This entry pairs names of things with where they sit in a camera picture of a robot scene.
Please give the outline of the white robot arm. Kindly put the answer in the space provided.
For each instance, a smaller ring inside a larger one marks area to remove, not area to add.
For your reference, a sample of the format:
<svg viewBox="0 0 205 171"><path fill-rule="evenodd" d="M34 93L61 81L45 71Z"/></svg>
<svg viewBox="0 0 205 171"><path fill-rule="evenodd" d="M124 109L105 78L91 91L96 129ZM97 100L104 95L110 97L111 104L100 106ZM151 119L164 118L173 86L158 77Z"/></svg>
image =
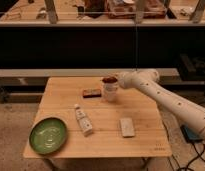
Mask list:
<svg viewBox="0 0 205 171"><path fill-rule="evenodd" d="M205 107L160 86L158 84L160 75L156 69L120 72L117 79L121 88L135 88L152 98L205 140Z"/></svg>

